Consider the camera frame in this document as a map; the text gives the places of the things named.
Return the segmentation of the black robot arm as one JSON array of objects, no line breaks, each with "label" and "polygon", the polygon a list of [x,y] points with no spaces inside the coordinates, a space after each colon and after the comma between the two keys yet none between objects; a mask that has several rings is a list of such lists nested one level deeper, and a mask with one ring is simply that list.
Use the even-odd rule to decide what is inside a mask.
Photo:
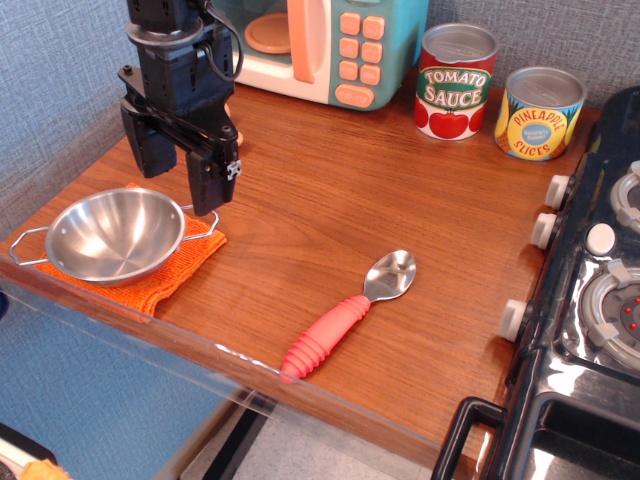
[{"label": "black robot arm", "polygon": [[121,116],[138,169],[161,175],[186,154],[194,212],[230,202],[241,173],[239,133],[225,106],[243,65],[237,30],[210,1],[130,1],[139,64],[125,65]]}]

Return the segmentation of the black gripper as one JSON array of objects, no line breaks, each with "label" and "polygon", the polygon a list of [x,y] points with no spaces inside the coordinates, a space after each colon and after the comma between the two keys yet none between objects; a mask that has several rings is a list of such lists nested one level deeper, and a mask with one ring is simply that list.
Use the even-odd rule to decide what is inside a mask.
[{"label": "black gripper", "polygon": [[139,65],[123,66],[121,117],[136,165],[154,178],[186,164],[196,216],[233,200],[238,177],[237,128],[224,110],[235,89],[229,37],[204,37],[178,49],[138,47]]}]

